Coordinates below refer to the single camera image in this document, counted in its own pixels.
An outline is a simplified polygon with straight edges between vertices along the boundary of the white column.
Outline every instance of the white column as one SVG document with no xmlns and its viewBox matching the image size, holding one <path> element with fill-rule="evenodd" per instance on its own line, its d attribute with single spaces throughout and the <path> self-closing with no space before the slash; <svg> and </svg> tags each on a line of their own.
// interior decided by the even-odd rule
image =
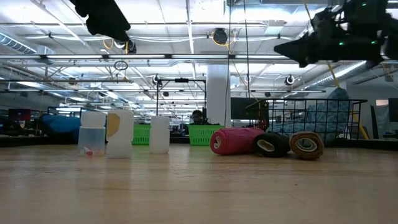
<svg viewBox="0 0 398 224">
<path fill-rule="evenodd" d="M 212 124 L 231 126 L 231 88 L 227 65 L 207 66 L 207 118 Z"/>
</svg>

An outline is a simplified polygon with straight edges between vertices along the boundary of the translucent container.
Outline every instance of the translucent container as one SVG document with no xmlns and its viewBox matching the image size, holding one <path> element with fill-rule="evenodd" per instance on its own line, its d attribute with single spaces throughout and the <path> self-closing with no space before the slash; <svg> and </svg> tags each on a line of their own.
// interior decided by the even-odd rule
<svg viewBox="0 0 398 224">
<path fill-rule="evenodd" d="M 80 127 L 78 150 L 82 154 L 101 156 L 105 154 L 105 132 L 102 128 Z"/>
<path fill-rule="evenodd" d="M 106 114 L 101 112 L 86 111 L 82 112 L 80 123 L 86 128 L 102 128 L 105 126 Z"/>
</svg>

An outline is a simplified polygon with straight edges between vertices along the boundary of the green plastic crate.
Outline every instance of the green plastic crate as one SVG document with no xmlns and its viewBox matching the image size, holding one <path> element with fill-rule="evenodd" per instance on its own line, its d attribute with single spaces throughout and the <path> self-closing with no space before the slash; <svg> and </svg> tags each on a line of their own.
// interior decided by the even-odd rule
<svg viewBox="0 0 398 224">
<path fill-rule="evenodd" d="M 221 125 L 188 125 L 191 146 L 209 146 L 213 133 L 223 127 Z"/>
<path fill-rule="evenodd" d="M 133 145 L 149 145 L 150 125 L 136 124 L 134 125 L 134 139 L 131 141 Z"/>
</svg>

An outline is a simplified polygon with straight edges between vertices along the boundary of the person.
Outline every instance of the person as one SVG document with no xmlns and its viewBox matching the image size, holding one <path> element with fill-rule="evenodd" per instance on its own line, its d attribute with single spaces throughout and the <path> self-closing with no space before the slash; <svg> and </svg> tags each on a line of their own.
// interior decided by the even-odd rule
<svg viewBox="0 0 398 224">
<path fill-rule="evenodd" d="M 200 110 L 195 110 L 192 112 L 191 118 L 193 123 L 191 125 L 201 125 L 203 124 L 203 114 Z"/>
</svg>

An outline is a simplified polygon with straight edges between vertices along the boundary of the wooden table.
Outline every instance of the wooden table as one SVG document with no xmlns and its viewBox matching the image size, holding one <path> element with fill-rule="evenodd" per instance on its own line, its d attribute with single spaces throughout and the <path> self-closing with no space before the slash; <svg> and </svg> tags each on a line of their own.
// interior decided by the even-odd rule
<svg viewBox="0 0 398 224">
<path fill-rule="evenodd" d="M 172 145 L 132 159 L 75 146 L 0 149 L 0 220 L 13 223 L 398 223 L 398 152 L 319 161 L 216 156 Z"/>
</svg>

